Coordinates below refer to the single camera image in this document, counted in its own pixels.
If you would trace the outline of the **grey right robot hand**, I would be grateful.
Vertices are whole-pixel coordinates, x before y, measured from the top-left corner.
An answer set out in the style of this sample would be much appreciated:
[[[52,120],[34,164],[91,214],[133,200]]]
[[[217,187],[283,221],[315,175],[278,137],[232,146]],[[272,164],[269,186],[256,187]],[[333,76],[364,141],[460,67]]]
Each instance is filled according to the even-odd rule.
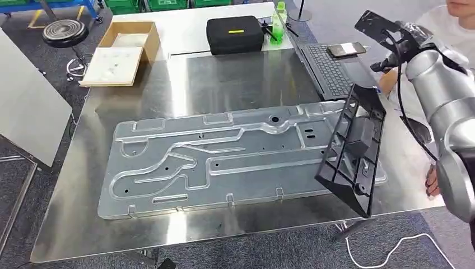
[[[432,33],[428,29],[412,22],[378,22],[371,38],[389,49],[390,53],[384,60],[373,63],[371,70],[388,73],[392,68],[408,63],[421,51],[421,45],[431,36]]]

